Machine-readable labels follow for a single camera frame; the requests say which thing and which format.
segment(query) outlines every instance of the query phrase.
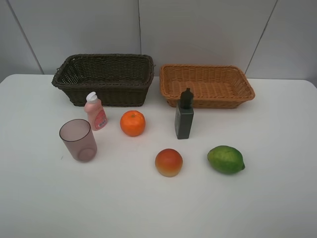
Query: plastic cup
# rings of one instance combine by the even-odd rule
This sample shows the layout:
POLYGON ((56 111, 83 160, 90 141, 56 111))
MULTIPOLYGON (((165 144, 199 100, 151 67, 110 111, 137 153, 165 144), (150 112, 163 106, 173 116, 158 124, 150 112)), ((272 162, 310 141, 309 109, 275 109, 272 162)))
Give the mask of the plastic cup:
POLYGON ((61 127, 59 136, 75 160, 88 162, 95 157, 97 145, 88 121, 70 120, 61 127))

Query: white wall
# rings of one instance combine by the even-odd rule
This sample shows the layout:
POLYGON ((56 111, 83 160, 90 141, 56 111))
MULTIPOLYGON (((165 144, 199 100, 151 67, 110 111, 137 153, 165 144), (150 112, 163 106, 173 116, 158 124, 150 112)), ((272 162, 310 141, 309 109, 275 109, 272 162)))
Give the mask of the white wall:
POLYGON ((142 53, 165 63, 233 64, 243 71, 275 0, 139 0, 142 53))
POLYGON ((73 54, 140 53, 138 0, 10 0, 44 73, 73 54))
POLYGON ((317 85, 317 0, 279 0, 247 76, 317 85))
POLYGON ((0 35, 0 82, 15 73, 41 73, 5 0, 0 0, 0 35))

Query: orange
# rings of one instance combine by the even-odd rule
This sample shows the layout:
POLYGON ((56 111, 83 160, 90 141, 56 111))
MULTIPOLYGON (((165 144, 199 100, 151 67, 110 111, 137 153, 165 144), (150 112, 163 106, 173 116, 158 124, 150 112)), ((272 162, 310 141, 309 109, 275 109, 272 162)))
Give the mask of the orange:
POLYGON ((141 135, 145 128, 145 118, 138 111, 128 111, 121 117, 120 126, 129 136, 141 135))

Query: bottle cap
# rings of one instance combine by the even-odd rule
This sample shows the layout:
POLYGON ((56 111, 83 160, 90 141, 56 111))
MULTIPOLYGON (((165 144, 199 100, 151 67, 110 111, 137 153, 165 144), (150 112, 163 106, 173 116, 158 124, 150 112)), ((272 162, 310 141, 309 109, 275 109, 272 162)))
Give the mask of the bottle cap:
POLYGON ((183 109, 190 109, 192 107, 194 100, 194 94, 187 88, 186 91, 182 92, 180 95, 180 107, 183 109))
POLYGON ((95 92, 91 92, 90 94, 88 94, 88 96, 86 97, 86 100, 89 104, 95 104, 98 100, 98 97, 96 95, 95 92))

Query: green lime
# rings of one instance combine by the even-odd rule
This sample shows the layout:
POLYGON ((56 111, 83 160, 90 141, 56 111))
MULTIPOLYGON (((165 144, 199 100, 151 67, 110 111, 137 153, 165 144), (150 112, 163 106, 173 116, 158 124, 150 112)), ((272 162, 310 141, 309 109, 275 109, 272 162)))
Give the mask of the green lime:
POLYGON ((230 146, 220 145, 213 148, 207 158, 210 165, 223 174, 235 174, 245 168, 240 151, 230 146))

